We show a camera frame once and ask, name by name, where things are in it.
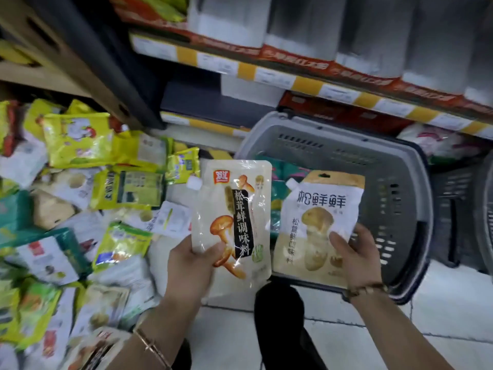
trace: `price tag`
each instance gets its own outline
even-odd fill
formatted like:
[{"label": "price tag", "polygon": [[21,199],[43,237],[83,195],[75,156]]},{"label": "price tag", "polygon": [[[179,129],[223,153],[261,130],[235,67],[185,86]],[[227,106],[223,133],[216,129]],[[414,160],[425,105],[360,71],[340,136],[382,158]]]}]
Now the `price tag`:
[{"label": "price tag", "polygon": [[475,133],[475,136],[482,137],[484,139],[493,140],[493,126],[486,126],[483,130]]},{"label": "price tag", "polygon": [[255,70],[255,79],[257,83],[270,84],[271,86],[291,89],[296,80],[296,75],[286,74],[269,68],[257,68]]},{"label": "price tag", "polygon": [[356,101],[360,94],[360,91],[324,83],[317,96],[324,99],[337,101],[339,103],[352,104]]},{"label": "price tag", "polygon": [[248,131],[244,131],[244,130],[233,130],[233,136],[237,136],[237,137],[242,137],[242,138],[245,138],[247,137],[249,134]]},{"label": "price tag", "polygon": [[442,113],[434,117],[430,122],[428,122],[428,124],[432,126],[442,127],[447,130],[459,131],[462,130],[464,127],[469,126],[471,122],[472,121],[470,119]]},{"label": "price tag", "polygon": [[396,117],[401,118],[407,117],[415,108],[415,105],[406,104],[402,103],[401,101],[391,99],[380,99],[378,100],[376,105],[373,106],[373,110],[375,111],[395,115]]},{"label": "price tag", "polygon": [[146,56],[161,58],[166,61],[178,62],[176,46],[166,44],[161,41],[146,39],[143,37],[132,36],[134,50]]},{"label": "price tag", "polygon": [[161,113],[161,119],[165,122],[173,123],[181,126],[189,126],[190,121],[187,118],[180,117],[178,115]]},{"label": "price tag", "polygon": [[220,74],[238,76],[238,61],[229,60],[224,57],[214,56],[207,53],[197,52],[197,66]]}]

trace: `white tile floor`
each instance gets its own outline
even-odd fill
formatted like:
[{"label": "white tile floor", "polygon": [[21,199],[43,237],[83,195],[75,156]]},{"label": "white tile floor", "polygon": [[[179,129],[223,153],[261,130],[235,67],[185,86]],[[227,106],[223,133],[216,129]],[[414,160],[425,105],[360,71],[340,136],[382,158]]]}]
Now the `white tile floor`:
[{"label": "white tile floor", "polygon": [[[305,328],[330,370],[385,369],[351,305],[336,294],[297,289],[305,302]],[[260,369],[253,302],[251,292],[207,301],[188,336],[193,369]],[[433,262],[412,304],[402,309],[456,370],[493,368],[489,276]]]}]

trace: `gray plastic basket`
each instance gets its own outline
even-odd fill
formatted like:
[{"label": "gray plastic basket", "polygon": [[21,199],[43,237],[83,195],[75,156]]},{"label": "gray plastic basket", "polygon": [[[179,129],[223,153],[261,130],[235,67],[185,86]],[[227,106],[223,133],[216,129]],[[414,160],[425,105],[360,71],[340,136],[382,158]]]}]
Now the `gray plastic basket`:
[{"label": "gray plastic basket", "polygon": [[[428,173],[416,146],[271,112],[250,131],[235,158],[252,159],[260,153],[310,169],[364,175],[359,221],[375,237],[392,299],[401,304],[410,300],[428,267],[433,225]],[[293,284],[341,291],[282,277]]]},{"label": "gray plastic basket", "polygon": [[433,258],[493,275],[493,152],[481,162],[434,174]]}]

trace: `beige seasoning pouch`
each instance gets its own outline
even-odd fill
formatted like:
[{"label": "beige seasoning pouch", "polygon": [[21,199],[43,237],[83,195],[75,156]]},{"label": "beige seasoning pouch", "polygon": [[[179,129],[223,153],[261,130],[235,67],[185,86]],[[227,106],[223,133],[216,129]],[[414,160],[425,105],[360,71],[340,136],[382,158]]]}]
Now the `beige seasoning pouch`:
[{"label": "beige seasoning pouch", "polygon": [[207,162],[192,215],[193,249],[226,243],[209,297],[258,288],[270,277],[271,175],[268,161]]},{"label": "beige seasoning pouch", "polygon": [[361,175],[321,170],[308,174],[282,205],[274,271],[345,288],[342,258],[330,244],[329,233],[349,240],[364,187]]}]

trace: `person's left hand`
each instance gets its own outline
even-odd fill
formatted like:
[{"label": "person's left hand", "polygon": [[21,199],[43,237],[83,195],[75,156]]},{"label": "person's left hand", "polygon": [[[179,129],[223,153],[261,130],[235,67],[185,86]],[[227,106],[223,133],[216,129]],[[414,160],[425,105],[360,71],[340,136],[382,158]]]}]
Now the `person's left hand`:
[{"label": "person's left hand", "polygon": [[202,254],[192,251],[189,235],[175,248],[168,259],[168,284],[164,298],[179,304],[200,304],[211,284],[213,264],[221,258],[226,245],[217,243]]}]

